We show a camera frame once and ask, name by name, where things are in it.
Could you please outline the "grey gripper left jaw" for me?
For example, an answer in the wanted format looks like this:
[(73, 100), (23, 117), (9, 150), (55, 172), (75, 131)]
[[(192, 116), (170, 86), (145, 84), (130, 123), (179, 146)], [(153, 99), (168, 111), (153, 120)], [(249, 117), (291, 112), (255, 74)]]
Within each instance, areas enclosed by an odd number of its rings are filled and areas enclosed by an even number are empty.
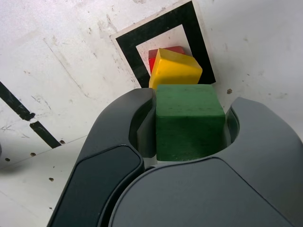
[(126, 187), (144, 173), (137, 131), (155, 94), (137, 88), (108, 105), (94, 122), (49, 220), (50, 227), (106, 227)]

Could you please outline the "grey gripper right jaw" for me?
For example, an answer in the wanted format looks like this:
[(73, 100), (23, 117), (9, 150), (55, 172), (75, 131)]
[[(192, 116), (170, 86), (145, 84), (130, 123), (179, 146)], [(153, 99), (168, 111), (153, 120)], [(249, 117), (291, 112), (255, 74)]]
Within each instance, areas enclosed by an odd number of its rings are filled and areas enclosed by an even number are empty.
[(155, 166), (122, 193), (111, 227), (300, 227), (303, 144), (265, 105), (237, 98), (231, 144), (206, 158)]

